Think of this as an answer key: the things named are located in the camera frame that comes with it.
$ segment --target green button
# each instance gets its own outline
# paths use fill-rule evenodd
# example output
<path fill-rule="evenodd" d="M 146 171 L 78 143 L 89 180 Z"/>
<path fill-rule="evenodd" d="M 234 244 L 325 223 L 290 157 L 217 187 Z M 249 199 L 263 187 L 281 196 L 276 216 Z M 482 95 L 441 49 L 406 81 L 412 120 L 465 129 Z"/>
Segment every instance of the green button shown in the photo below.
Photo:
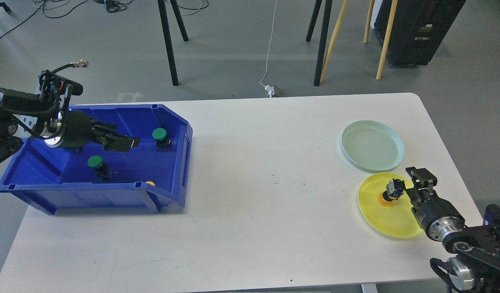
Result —
<path fill-rule="evenodd" d="M 93 169 L 98 169 L 103 164 L 103 158 L 99 155 L 94 155 L 88 159 L 88 166 Z"/>
<path fill-rule="evenodd" d="M 155 140 L 164 140 L 167 137 L 167 131 L 164 128 L 156 128 L 153 131 L 153 138 Z"/>

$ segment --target blue plastic bin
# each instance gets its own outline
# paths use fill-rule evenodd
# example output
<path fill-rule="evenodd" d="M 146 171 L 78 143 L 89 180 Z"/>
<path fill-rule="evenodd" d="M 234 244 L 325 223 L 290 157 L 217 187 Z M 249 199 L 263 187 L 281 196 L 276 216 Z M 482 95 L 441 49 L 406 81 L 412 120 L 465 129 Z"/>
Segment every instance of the blue plastic bin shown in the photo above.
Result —
<path fill-rule="evenodd" d="M 163 105 L 75 106 L 118 133 L 139 137 L 130 152 L 109 152 L 88 143 L 82 152 L 50 148 L 27 139 L 0 179 L 0 192 L 9 192 L 34 208 L 53 215 L 59 208 L 147 207 L 154 213 L 170 203 L 185 206 L 192 128 Z M 172 145 L 156 147 L 155 128 L 165 128 Z M 87 160 L 100 155 L 112 170 L 101 182 Z M 155 186 L 145 183 L 152 181 Z"/>

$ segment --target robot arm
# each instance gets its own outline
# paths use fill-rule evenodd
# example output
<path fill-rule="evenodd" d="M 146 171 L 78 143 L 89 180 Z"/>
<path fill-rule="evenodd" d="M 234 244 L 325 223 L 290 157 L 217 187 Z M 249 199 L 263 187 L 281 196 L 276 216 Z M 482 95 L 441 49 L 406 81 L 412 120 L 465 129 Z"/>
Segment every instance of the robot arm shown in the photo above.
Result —
<path fill-rule="evenodd" d="M 51 148 L 78 150 L 95 142 L 106 151 L 128 152 L 140 144 L 139 138 L 117 133 L 116 125 L 103 123 L 82 111 L 71 111 L 71 96 L 81 95 L 83 87 L 56 73 L 87 66 L 87 61 L 80 60 L 52 72 L 44 70 L 38 78 L 39 94 L 0 87 L 0 163 L 21 148 L 22 140 L 14 137 L 19 126 L 24 130 L 23 137 L 41 139 Z"/>
<path fill-rule="evenodd" d="M 404 191 L 412 204 L 412 213 L 429 239 L 441 241 L 455 257 L 442 262 L 430 260 L 433 271 L 458 292 L 500 292 L 500 208 L 486 208 L 483 225 L 466 227 L 462 215 L 434 190 L 436 177 L 427 169 L 406 168 L 414 187 L 394 179 L 382 198 L 393 201 Z"/>

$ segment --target black table leg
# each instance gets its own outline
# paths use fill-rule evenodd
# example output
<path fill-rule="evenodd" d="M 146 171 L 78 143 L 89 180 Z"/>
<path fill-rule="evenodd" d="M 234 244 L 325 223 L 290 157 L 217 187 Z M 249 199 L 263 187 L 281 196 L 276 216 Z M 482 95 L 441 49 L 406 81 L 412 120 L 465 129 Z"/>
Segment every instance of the black table leg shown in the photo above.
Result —
<path fill-rule="evenodd" d="M 180 8 L 178 7 L 177 0 L 170 0 L 170 5 L 172 6 L 174 15 L 176 15 L 176 20 L 178 21 L 178 26 L 180 28 L 183 41 L 188 41 L 189 36 L 186 34 L 185 25 L 183 24 L 183 18 L 181 17 Z"/>
<path fill-rule="evenodd" d="M 0 7 L 4 8 L 4 10 L 7 12 L 7 13 L 11 13 L 11 9 L 9 9 L 9 6 L 6 5 L 6 3 L 4 2 L 0 2 Z"/>
<path fill-rule="evenodd" d="M 317 22 L 317 17 L 319 16 L 320 6 L 322 0 L 315 0 L 314 11 L 311 13 L 310 26 L 308 26 L 308 33 L 306 34 L 306 41 L 311 41 L 311 35 L 314 33 L 315 23 Z"/>
<path fill-rule="evenodd" d="M 322 28 L 320 30 L 319 53 L 317 54 L 317 66 L 315 67 L 314 86 L 320 85 L 320 75 L 322 73 L 322 62 L 326 50 L 326 37 L 328 36 L 328 26 L 330 26 L 332 0 L 326 0 L 324 4 L 324 15 L 322 16 Z"/>
<path fill-rule="evenodd" d="M 167 18 L 165 0 L 158 0 L 158 7 L 159 7 L 159 16 L 161 18 L 161 26 L 163 27 L 163 37 L 165 39 L 165 47 L 167 48 L 167 57 L 169 59 L 172 85 L 179 85 L 178 73 L 176 72 L 176 62 L 174 60 L 174 52 L 172 50 L 172 41 L 170 40 L 169 19 Z"/>

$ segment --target gray floor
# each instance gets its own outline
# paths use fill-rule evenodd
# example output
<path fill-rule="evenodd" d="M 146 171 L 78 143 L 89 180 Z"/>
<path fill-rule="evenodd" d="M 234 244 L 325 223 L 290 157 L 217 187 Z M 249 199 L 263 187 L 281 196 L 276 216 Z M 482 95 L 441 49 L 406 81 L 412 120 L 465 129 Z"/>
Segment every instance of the gray floor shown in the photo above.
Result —
<path fill-rule="evenodd" d="M 6 2 L 13 13 L 0 8 L 0 35 L 34 11 L 30 1 Z M 198 2 L 179 0 L 189 7 Z M 46 13 L 61 15 L 77 3 Z M 375 73 L 381 44 L 374 33 L 362 43 L 368 0 L 352 1 L 320 87 L 313 86 L 320 20 L 312 42 L 304 41 L 313 3 L 279 0 L 263 83 L 291 96 L 416 93 L 479 210 L 500 205 L 500 0 L 466 2 L 428 66 L 386 66 L 380 81 Z M 340 6 L 334 2 L 332 27 Z M 85 88 L 73 104 L 265 97 L 258 82 L 273 11 L 273 0 L 211 0 L 209 8 L 184 17 L 189 42 L 180 40 L 171 16 L 179 87 L 170 81 L 156 1 L 134 0 L 121 13 L 105 13 L 103 5 L 88 1 L 62 19 L 45 18 L 40 11 L 0 41 L 0 86 L 31 92 L 41 70 L 86 58 L 89 68 L 64 71 Z M 0 194 L 0 270 L 25 209 L 12 195 Z M 330 289 L 360 292 L 358 285 Z M 437 280 L 379 284 L 378 289 L 445 291 Z"/>

